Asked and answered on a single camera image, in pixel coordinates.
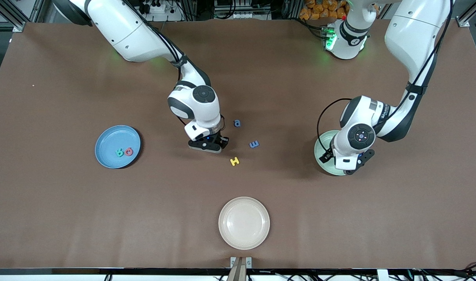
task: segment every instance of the plate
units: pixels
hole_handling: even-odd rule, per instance
[[[139,155],[141,138],[127,125],[113,126],[95,143],[95,158],[104,167],[118,169],[129,165]]]
[[[330,147],[331,140],[333,137],[338,133],[338,130],[329,130],[328,132],[322,133],[319,136],[319,139],[321,140],[321,143],[325,148]],[[319,144],[319,141],[316,140],[316,143],[314,144],[314,157],[316,158],[316,162],[320,165],[320,167],[323,168],[323,170],[329,172],[330,174],[334,174],[336,176],[345,176],[345,173],[341,169],[336,169],[335,168],[335,159],[331,158],[328,160],[328,162],[323,163],[319,159],[323,154],[325,153],[325,150],[321,147]]]
[[[264,242],[269,226],[266,208],[250,197],[232,199],[220,211],[220,235],[227,244],[239,250],[253,249]]]

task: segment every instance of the table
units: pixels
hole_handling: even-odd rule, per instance
[[[353,176],[324,174],[313,157],[330,102],[399,102],[408,75],[385,47],[387,24],[376,21],[366,48],[343,61],[294,21],[167,23],[164,34],[219,96],[230,137],[219,155],[187,148],[166,103],[177,71],[164,59],[126,62],[93,27],[27,24],[0,69],[0,267],[224,267],[230,256],[273,268],[476,261],[468,29],[450,25],[405,139],[378,140]],[[320,132],[340,128],[343,107],[327,111]],[[143,135],[127,169],[106,169],[93,153],[116,124]],[[258,199],[271,218],[268,238],[250,251],[218,231],[220,209],[238,196]]]

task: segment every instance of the white plate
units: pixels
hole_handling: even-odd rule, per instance
[[[239,250],[257,247],[269,233],[269,214],[259,201],[238,197],[229,201],[219,215],[219,231],[224,241]]]

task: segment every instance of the plate rim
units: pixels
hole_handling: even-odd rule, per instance
[[[261,209],[265,211],[265,214],[267,219],[266,219],[266,224],[267,224],[267,229],[265,231],[265,235],[263,238],[261,238],[261,240],[259,240],[259,242],[254,245],[253,247],[236,247],[235,245],[232,245],[231,242],[229,242],[229,240],[227,240],[225,238],[225,235],[223,235],[223,229],[222,229],[222,224],[221,222],[223,221],[223,212],[224,210],[231,204],[231,203],[234,203],[235,201],[238,201],[238,200],[243,200],[243,199],[250,199],[252,202],[254,203],[257,203],[259,206],[261,206]],[[265,240],[266,238],[268,237],[269,235],[269,231],[270,231],[270,228],[271,228],[271,218],[270,218],[270,215],[269,215],[269,212],[267,211],[267,208],[264,206],[264,204],[262,204],[260,201],[258,201],[257,199],[255,198],[252,198],[252,197],[249,197],[249,196],[240,196],[240,197],[236,197],[236,198],[233,198],[231,199],[230,201],[228,201],[223,207],[222,207],[222,210],[220,210],[220,214],[219,214],[219,220],[218,220],[218,224],[219,224],[219,232],[220,232],[220,236],[222,237],[222,239],[224,239],[224,242],[226,242],[228,245],[230,245],[231,247],[235,248],[235,249],[238,249],[238,250],[242,250],[242,251],[246,251],[246,250],[250,250],[250,249],[254,249],[256,247],[259,247]]]
[[[101,161],[99,160],[99,157],[97,156],[97,147],[98,147],[98,145],[99,145],[99,140],[102,138],[102,136],[103,136],[108,130],[112,130],[112,129],[114,129],[115,127],[130,128],[131,130],[134,131],[134,133],[135,133],[136,136],[137,136],[138,143],[139,143],[139,150],[142,148],[142,145],[143,145],[142,142],[141,142],[141,137],[140,137],[140,135],[139,135],[139,132],[138,132],[135,128],[133,128],[132,126],[120,124],[120,125],[111,126],[111,127],[107,128],[106,130],[104,130],[104,131],[101,133],[101,135],[99,135],[99,137],[97,138],[97,140],[95,141],[94,155],[95,155],[95,160],[97,160],[97,162],[99,162],[99,164],[101,164],[103,167],[106,167],[106,168],[108,168],[108,169],[121,169],[121,168],[123,168],[123,167],[127,167],[129,164],[131,164],[132,162],[134,162],[134,160],[136,160],[136,158],[139,156],[139,153],[140,153],[140,151],[137,151],[135,157],[132,158],[132,160],[131,160],[129,163],[127,163],[127,164],[125,164],[125,165],[123,165],[123,166],[120,166],[120,167],[108,167],[108,166],[106,166],[105,164],[103,164],[103,162],[101,162]]]

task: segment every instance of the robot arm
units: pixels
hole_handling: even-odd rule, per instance
[[[394,142],[406,136],[434,70],[434,42],[449,12],[449,0],[402,1],[385,35],[387,48],[409,73],[401,101],[394,107],[367,96],[352,99],[322,162],[334,157],[336,169],[352,174],[373,156],[376,137]]]
[[[179,80],[168,96],[172,112],[192,119],[184,130],[189,147],[220,153],[228,139],[220,135],[223,121],[219,100],[208,75],[175,44],[149,25],[127,0],[53,0],[58,11],[73,23],[93,22],[115,50],[130,62],[164,57],[179,69]]]

